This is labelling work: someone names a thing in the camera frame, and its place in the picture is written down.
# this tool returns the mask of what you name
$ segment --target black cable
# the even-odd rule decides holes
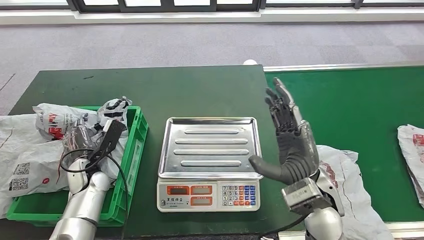
[[[69,168],[66,168],[64,166],[64,159],[65,159],[65,157],[68,156],[69,154],[72,154],[72,153],[75,153],[75,152],[80,152],[80,151],[93,152],[94,149],[91,149],[91,148],[78,148],[78,149],[70,150],[67,153],[65,153],[64,155],[62,155],[62,157],[60,158],[59,164],[60,164],[60,167],[63,170],[65,170],[65,172],[69,172],[69,173],[82,173],[82,172],[86,172],[86,171],[88,171],[90,169],[95,168],[97,166],[97,164],[100,162],[100,160],[102,160],[101,158],[99,158],[95,162],[93,162],[93,164],[91,164],[90,166],[88,166],[88,167],[86,167],[84,169],[81,169],[81,170],[71,170]]]
[[[303,216],[299,217],[296,221],[294,221],[294,222],[292,222],[292,223],[290,223],[288,225],[282,226],[282,227],[280,227],[278,229],[274,229],[272,231],[267,231],[265,233],[261,233],[259,235],[258,239],[261,239],[262,237],[265,237],[265,236],[270,235],[270,234],[276,234],[278,232],[284,232],[286,230],[289,230],[289,229],[293,228],[294,226],[296,226],[296,225],[300,224],[301,222],[303,222],[303,220],[305,220],[305,218],[307,216],[308,215],[303,215]]]
[[[94,149],[91,149],[91,148],[79,148],[79,149],[74,149],[74,150],[71,150],[71,151],[69,151],[69,152],[67,152],[67,153],[65,153],[61,158],[60,158],[60,161],[59,161],[59,164],[60,164],[60,167],[65,171],[65,172],[69,172],[69,173],[82,173],[82,172],[86,172],[87,170],[90,170],[90,169],[92,169],[92,168],[94,168],[94,167],[96,167],[97,166],[97,164],[100,162],[100,160],[102,160],[102,159],[97,159],[93,164],[91,164],[90,166],[88,166],[88,167],[86,167],[86,168],[84,168],[84,169],[81,169],[81,170],[70,170],[70,169],[68,169],[68,168],[66,168],[64,165],[63,165],[63,160],[64,160],[64,158],[66,157],[66,156],[68,156],[69,154],[71,154],[71,153],[75,153],[75,152],[79,152],[79,151],[89,151],[89,152],[92,152],[92,151],[94,151]],[[117,168],[119,169],[119,173],[120,173],[120,175],[121,175],[121,177],[122,177],[122,181],[123,181],[123,185],[124,185],[124,187],[125,187],[125,220],[124,220],[124,222],[123,222],[123,226],[122,226],[122,231],[121,231],[121,236],[120,236],[120,240],[123,240],[124,239],[124,234],[125,234],[125,228],[127,227],[127,220],[128,220],[128,214],[129,214],[129,212],[128,212],[128,185],[127,185],[127,179],[125,178],[125,174],[124,174],[124,171],[122,170],[122,168],[121,168],[121,166],[119,165],[119,163],[111,156],[111,155],[107,155],[107,157],[110,159],[110,160],[112,160],[112,162],[117,166]]]

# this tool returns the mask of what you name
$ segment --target gray fingertip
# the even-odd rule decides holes
[[[274,85],[283,85],[283,82],[278,77],[274,77],[272,81]]]
[[[282,96],[287,96],[287,93],[283,90],[283,88],[284,88],[284,89],[287,89],[284,85],[278,85],[278,86],[276,86],[276,87],[275,87],[275,89],[277,90],[277,92],[278,92],[280,95],[282,95]]]
[[[256,167],[259,162],[263,161],[263,159],[260,156],[252,155],[249,157],[249,162],[252,164],[253,167]]]
[[[270,108],[274,107],[273,101],[269,97],[265,97],[265,103],[268,104]]]
[[[272,100],[277,100],[278,96],[277,94],[271,89],[271,88],[267,88],[265,89],[266,94],[268,94]]]

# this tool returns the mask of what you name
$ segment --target scale keypad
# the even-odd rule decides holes
[[[222,206],[239,207],[256,205],[255,185],[223,185],[221,187]]]

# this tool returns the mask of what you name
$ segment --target qr code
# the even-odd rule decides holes
[[[30,163],[21,163],[16,166],[13,175],[28,175],[30,174]]]
[[[14,178],[9,184],[9,191],[28,189],[28,177]]]

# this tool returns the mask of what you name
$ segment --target stainless steel tray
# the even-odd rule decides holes
[[[261,179],[249,163],[262,156],[253,117],[166,121],[158,175],[163,179]]]

